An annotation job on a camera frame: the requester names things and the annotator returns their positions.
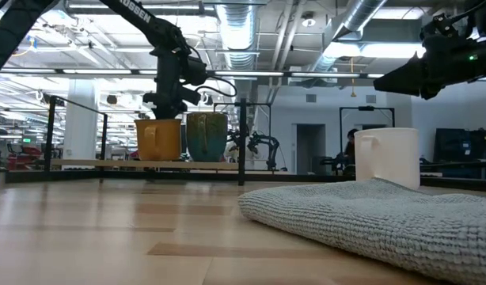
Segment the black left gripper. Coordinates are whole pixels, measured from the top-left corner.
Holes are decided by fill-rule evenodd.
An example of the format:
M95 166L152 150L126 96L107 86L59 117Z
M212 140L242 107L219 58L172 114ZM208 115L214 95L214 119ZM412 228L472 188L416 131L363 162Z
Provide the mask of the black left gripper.
M200 94L184 87L187 85L182 78L182 64L188 56L182 51L174 53L161 47L156 47L151 53L158 58L156 91L145 93L142 102L146 104L156 120L172 120L188 110L185 101L197 105Z

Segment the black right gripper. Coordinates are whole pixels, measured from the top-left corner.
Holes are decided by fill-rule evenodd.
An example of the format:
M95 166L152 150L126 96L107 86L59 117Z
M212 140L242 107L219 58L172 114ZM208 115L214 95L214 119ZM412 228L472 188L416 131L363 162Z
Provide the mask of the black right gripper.
M446 86L486 77L486 40L435 34L423 39L423 47L423 67L415 53L403 66L374 79L374 88L418 97L423 85L423 99L431 99Z

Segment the yellow ceramic mug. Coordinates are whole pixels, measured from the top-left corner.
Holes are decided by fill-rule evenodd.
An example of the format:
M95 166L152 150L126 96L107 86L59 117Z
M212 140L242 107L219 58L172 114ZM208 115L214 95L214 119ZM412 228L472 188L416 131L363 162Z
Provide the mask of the yellow ceramic mug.
M141 161L169 162L180 158L180 120L136 120L135 125Z

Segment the green glazed ceramic mug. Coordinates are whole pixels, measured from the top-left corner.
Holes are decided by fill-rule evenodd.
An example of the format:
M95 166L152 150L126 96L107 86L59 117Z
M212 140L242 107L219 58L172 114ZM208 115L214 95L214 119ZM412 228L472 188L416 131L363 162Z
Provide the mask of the green glazed ceramic mug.
M187 114L188 152L194 162L220 162L228 135L227 115L222 112Z

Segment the white ceramic mug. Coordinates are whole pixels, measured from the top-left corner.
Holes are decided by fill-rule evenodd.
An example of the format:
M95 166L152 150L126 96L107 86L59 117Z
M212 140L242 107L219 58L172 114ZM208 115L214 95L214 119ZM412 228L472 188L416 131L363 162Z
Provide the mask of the white ceramic mug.
M419 131L389 127L355 133L355 178L379 178L411 190L420 186Z

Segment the wooden shelf board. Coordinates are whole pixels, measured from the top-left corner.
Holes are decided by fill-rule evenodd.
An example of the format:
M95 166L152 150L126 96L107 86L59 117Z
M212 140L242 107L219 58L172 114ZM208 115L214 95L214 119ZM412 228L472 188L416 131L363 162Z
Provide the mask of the wooden shelf board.
M68 160L52 159L51 165L80 165L96 167L135 167L135 168L170 168L170 169L214 169L238 170L239 164L227 162L193 161L116 161L116 160Z

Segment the person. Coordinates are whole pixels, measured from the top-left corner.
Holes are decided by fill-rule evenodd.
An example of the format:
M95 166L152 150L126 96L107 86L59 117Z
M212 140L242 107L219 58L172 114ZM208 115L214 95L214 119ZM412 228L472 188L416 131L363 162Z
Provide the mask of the person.
M347 133L347 144L344 149L344 159L346 165L355 164L355 133L357 131L357 128L353 128Z
M252 158L252 151L248 148L249 138L245 139L245 160L249 161ZM239 162L239 146L234 141L226 143L224 151L224 158L228 162Z

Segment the black background cabinet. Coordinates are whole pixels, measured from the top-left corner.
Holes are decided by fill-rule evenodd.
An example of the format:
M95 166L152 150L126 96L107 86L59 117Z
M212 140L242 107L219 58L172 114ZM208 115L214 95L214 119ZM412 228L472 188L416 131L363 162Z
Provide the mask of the black background cabinet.
M486 165L470 166L471 162L486 162L486 129L436 129L434 172L444 177L486 179Z

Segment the long ceiling light strip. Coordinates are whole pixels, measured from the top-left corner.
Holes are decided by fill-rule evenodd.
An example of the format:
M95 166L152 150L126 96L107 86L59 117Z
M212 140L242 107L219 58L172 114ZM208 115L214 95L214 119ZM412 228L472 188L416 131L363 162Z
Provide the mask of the long ceiling light strip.
M19 74L19 75L41 75L54 76L61 75L87 75L94 77L152 77L156 70L139 70L139 69L47 69L47 68L3 68L1 74ZM359 79L376 79L383 74L375 73L340 73L340 72L292 72L292 71L262 71L262 70L208 70L208 75L217 77L233 78L359 78Z

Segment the grey folded waffle cloth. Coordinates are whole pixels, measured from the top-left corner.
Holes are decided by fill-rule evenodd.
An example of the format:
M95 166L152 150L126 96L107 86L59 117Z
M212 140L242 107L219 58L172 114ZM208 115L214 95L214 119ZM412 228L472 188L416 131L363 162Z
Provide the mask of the grey folded waffle cloth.
M241 214L435 279L486 285L486 198L428 195L383 179L263 188Z

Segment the background black metal frame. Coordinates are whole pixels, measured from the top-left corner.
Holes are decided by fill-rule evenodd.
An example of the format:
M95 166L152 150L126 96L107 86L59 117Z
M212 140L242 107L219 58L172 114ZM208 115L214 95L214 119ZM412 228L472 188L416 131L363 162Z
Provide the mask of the background black metal frame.
M347 144L347 132L344 132L344 120L345 115L344 111L358 111L358 112L375 112L379 111L382 113L391 123L390 127L396 126L396 119L395 119L395 108L382 108L382 107L374 107L371 105L366 106L359 106L359 107L339 107L338 116L339 116L339 128L340 128L340 153L337 155L337 159L339 163L337 166L339 169L345 169L347 166L351 167L352 165L346 165L344 159L344 149Z

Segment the smooth silver ventilation duct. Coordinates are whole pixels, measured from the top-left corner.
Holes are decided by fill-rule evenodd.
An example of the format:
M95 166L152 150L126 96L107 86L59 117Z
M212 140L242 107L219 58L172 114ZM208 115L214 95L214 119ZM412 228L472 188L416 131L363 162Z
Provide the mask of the smooth silver ventilation duct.
M324 50L310 66L309 71L327 72L340 57L329 48L334 48L341 37L355 34L360 40L363 28L374 15L386 4L388 0L350 0L346 10L328 20L322 37Z

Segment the black metal shelf frame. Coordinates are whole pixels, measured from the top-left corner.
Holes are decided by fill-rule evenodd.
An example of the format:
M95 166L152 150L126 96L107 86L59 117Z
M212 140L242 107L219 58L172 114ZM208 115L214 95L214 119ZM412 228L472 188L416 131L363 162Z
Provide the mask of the black metal shelf frame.
M59 101L64 101L69 105L76 106L78 108L85 109L87 111L96 113L99 116L103 117L103 127L102 127L102 136L101 136L101 156L98 160L108 160L106 158L106 146L107 146L107 137L108 137L108 113L106 112L100 112L96 109L89 108L83 104L79 104L77 102L68 100L64 97L58 97L58 96L52 96L50 98L50 103L49 103L49 109L48 109L48 120L47 120L47 138L46 138L46 148L45 148L45 154L44 154L44 172L45 175L51 179L59 178L60 180L62 179L67 179L69 176L66 174L64 176L62 175L53 175L51 174L51 167L53 165L50 164L52 159L57 159L52 157L52 139L53 139L53 130L55 127L55 114L56 114L56 105L58 104ZM246 174L245 174L245 139L248 135L248 128L246 124L246 115L247 115L247 107L250 106L250 103L246 101L245 98L243 98L239 102L233 102L230 104L234 108L238 108L240 110L240 115L239 115L239 132L241 134L240 140L239 140L239 164L238 170L214 170L214 169L195 169L195 170L200 170L200 171L209 171L209 170L214 170L215 174L211 175L209 173L205 174L186 174L185 176L188 179L191 180L231 180L234 179L237 181L237 183L242 186L245 184L245 182L248 180ZM104 174L104 169L106 167L96 167L94 166L94 172L97 173L97 176L99 178L105 178L106 175Z

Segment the ribbed silver ventilation duct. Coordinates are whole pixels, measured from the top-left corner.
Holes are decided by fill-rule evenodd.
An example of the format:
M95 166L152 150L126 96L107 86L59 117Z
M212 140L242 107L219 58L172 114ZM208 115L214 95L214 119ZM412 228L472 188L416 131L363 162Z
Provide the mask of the ribbed silver ventilation duct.
M251 70L254 68L256 8L249 5L216 5L219 31L227 68Z

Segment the black aluminium table frame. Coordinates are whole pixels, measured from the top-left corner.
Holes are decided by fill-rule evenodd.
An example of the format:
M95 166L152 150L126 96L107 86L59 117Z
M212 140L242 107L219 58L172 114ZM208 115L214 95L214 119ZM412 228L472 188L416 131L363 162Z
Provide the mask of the black aluminium table frame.
M0 169L0 181L5 183L28 183L45 181L69 181L84 179L136 179L175 181L236 181L236 182L324 182L350 181L350 177L246 174L243 178L236 173L152 173L109 170L65 170L65 171L8 171ZM456 188L486 192L486 180L421 177L420 184L428 187Z

